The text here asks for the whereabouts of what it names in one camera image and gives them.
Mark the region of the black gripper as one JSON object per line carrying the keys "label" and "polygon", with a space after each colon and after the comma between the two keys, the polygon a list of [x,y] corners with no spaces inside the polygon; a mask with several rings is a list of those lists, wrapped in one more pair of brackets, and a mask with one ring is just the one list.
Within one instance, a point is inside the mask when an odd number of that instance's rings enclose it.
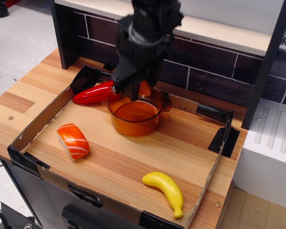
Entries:
{"label": "black gripper", "polygon": [[114,94],[129,94],[138,99],[140,83],[154,87],[163,68],[163,59],[173,42],[171,19],[157,16],[127,15],[117,25],[116,51],[119,62],[111,75]]}

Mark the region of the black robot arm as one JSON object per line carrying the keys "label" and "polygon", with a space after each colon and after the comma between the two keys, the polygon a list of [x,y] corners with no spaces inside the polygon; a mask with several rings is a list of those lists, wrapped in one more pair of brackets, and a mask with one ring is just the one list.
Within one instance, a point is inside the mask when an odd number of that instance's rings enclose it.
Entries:
{"label": "black robot arm", "polygon": [[184,15],[177,0],[133,0],[133,14],[117,24],[119,62],[111,75],[111,91],[135,101],[142,82],[156,85],[163,60],[174,41],[173,30]]}

